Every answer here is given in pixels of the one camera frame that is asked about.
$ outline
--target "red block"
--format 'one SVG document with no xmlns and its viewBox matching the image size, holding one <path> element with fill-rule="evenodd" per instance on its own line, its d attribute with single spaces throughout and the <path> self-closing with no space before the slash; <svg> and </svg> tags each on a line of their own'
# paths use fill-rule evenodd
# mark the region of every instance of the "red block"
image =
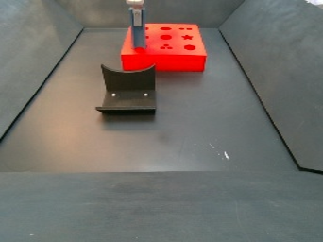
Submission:
<svg viewBox="0 0 323 242">
<path fill-rule="evenodd" d="M 146 49 L 132 48 L 130 29 L 121 50 L 125 71 L 154 64 L 157 71 L 204 71 L 206 52 L 196 25 L 146 24 Z"/>
</svg>

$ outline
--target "black plastic piece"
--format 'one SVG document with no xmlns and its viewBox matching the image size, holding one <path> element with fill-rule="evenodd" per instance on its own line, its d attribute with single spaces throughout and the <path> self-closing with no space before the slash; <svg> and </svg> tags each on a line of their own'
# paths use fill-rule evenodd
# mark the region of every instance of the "black plastic piece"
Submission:
<svg viewBox="0 0 323 242">
<path fill-rule="evenodd" d="M 122 72 L 101 65 L 105 97 L 100 112 L 154 112 L 154 66 Z"/>
</svg>

